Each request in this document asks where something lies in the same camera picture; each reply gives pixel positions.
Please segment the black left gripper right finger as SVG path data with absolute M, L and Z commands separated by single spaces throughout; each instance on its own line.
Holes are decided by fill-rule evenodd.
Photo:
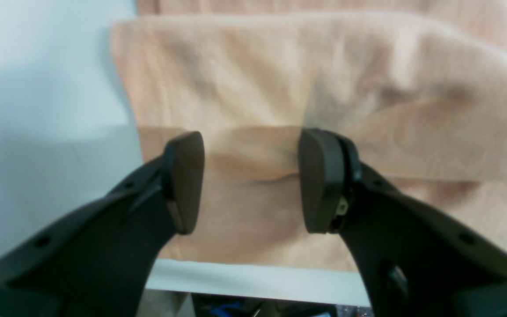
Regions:
M 298 168 L 307 231 L 341 237 L 375 316 L 507 317 L 507 253 L 400 192 L 350 139 L 303 129 Z

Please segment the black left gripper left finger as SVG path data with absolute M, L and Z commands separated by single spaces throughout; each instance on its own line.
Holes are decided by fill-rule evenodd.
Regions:
M 199 132 L 0 258 L 0 317 L 134 317 L 161 249 L 195 229 Z

